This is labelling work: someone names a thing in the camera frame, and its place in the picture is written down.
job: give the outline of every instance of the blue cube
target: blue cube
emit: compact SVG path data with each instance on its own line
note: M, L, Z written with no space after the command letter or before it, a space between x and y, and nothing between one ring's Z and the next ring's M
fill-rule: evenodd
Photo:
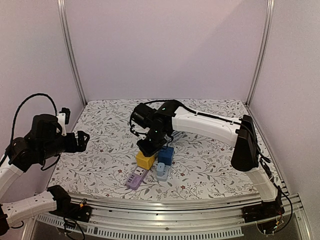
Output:
M173 157L174 148L171 146L165 146L158 152L158 163L164 163L165 165L171 166Z

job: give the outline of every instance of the purple block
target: purple block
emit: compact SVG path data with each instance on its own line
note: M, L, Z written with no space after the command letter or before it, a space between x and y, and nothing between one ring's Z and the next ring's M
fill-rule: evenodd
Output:
M144 180L145 176L147 175L148 171L149 170L137 166L132 172L129 179L126 181L126 185L128 186L128 188L137 190Z

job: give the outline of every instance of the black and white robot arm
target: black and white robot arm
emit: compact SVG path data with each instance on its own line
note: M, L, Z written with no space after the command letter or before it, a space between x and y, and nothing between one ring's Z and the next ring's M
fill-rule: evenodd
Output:
M190 109L177 100L165 101L158 109L147 104L140 103L130 117L131 132L137 136L145 135L137 145L146 157L159 151L167 143L166 136L171 137L173 131L195 133L224 142L234 147L231 165L250 178L261 196L261 204L242 209L245 221L258 221L284 213L281 192L274 183L272 172L262 159L259 160L261 151L250 116L239 119L212 115ZM132 121L144 129L149 128L149 131L136 132Z
M25 137L17 137L5 150L0 166L0 199L13 182L33 164L44 166L46 159L61 153L76 153L86 150L90 136L83 131L67 133L70 111L63 108L57 116L36 115L31 131ZM0 204L0 236L16 226L45 212L66 215L75 205L69 194L59 185L17 202Z

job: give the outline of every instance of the leaf pattern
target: leaf pattern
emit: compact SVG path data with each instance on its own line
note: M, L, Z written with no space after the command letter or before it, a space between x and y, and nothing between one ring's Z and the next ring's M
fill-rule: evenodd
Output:
M244 173L232 168L232 147L188 132L174 132L170 144L174 157L167 181L157 181L155 161L138 190L128 188L126 181L136 167L138 153L138 139L130 133L129 118L138 103L149 100L90 101L74 129L90 134L87 150L62 154L49 185L95 197L151 201L211 199L257 192ZM238 100L180 101L192 109L226 117L248 114ZM257 136L261 150L269 157L261 136ZM269 167L280 185L273 163Z

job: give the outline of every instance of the vertical metal post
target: vertical metal post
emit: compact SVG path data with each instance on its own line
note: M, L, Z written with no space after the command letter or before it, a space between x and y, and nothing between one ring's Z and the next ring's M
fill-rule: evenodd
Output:
M83 104L83 106L85 106L85 105L87 105L88 101L86 99L86 95L85 95L85 92L84 92L84 89L83 89L83 86L82 86L82 83L80 80L80 75L79 75L78 67L76 64L74 50L73 50L72 43L71 43L71 37L70 37L69 26L68 26L68 21L67 21L65 0L57 0L57 4L58 4L60 21L61 21L62 33L63 33L63 37L64 37L64 43L65 43L66 51L67 51L67 54L69 57L75 86L78 91L81 103Z
M270 33L270 29L271 29L272 16L274 13L274 5L275 5L275 0L268 0L267 8L266 8L265 22L264 22L264 31L263 31L263 35L262 35L259 56L258 56L258 59L256 62L249 94L248 94L248 96L246 98L246 102L245 102L245 105L247 107L250 106L250 104L254 98L257 83L259 80L259 75L260 75L261 68L262 68L262 65L264 62L264 57L265 57L265 53L266 53L266 49L267 49L267 43L268 43L268 39L269 39L269 33Z

